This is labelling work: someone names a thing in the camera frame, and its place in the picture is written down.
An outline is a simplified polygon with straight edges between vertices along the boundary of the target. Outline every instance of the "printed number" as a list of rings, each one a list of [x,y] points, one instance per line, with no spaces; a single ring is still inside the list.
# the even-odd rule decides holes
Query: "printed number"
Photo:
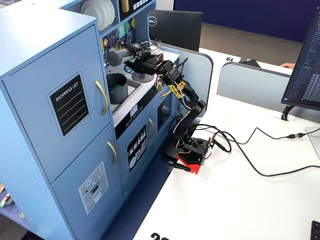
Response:
[[[151,237],[152,237],[154,240],[160,240],[160,235],[159,235],[158,233],[153,233],[153,234],[151,235]]]

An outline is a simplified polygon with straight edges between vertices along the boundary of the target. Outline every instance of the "monitor screen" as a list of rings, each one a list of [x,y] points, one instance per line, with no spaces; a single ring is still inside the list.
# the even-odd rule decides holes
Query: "monitor screen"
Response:
[[[319,7],[311,22],[281,103],[320,111]]]
[[[150,39],[198,52],[202,18],[203,13],[195,11],[152,11],[149,13]]]

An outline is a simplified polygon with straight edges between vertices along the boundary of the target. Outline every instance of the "desk surface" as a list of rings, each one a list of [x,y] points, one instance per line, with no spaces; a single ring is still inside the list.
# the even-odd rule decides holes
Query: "desk surface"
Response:
[[[245,142],[255,127],[282,137],[319,126],[299,118],[283,122],[279,116],[279,112],[216,95],[202,123],[231,133],[239,142]],[[194,134],[203,139],[211,136],[206,130]],[[264,174],[320,165],[307,136],[272,140],[255,133],[243,150]],[[169,240],[307,240],[311,222],[320,221],[319,184],[319,169],[265,178],[235,144],[231,154],[214,148],[198,175],[172,171],[134,239],[148,240],[158,233]]]

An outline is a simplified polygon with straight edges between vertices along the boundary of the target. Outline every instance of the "shopping list sign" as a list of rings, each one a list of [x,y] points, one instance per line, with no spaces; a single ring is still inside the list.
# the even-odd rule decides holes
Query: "shopping list sign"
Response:
[[[130,172],[145,154],[147,150],[147,139],[147,125],[144,125],[127,147]]]
[[[63,136],[89,114],[80,74],[53,93],[50,100]]]

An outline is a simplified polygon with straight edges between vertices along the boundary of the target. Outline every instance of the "sticker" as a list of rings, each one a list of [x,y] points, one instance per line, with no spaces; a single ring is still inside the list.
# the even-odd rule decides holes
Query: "sticker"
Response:
[[[147,150],[147,139],[147,125],[144,125],[127,147],[130,172],[145,154]]]
[[[50,100],[63,136],[89,114],[80,74],[54,92]]]
[[[157,19],[155,16],[150,16],[148,19],[148,24],[150,27],[154,27],[155,25],[157,25]]]
[[[178,85],[181,89],[184,89],[184,87],[185,87],[185,85],[187,85],[187,83],[185,81],[181,81]]]
[[[123,70],[124,70],[127,74],[133,74],[133,73],[135,72],[135,71],[134,71],[131,67],[129,67],[127,64],[124,65]]]
[[[175,86],[169,85],[168,87],[170,88],[170,90],[174,93],[174,95],[175,95],[178,99],[182,98],[182,95],[178,92],[178,90],[176,89]]]
[[[78,192],[88,215],[109,188],[105,164],[102,161],[79,187]]]
[[[138,111],[138,105],[135,105],[130,111],[130,117],[132,117]]]

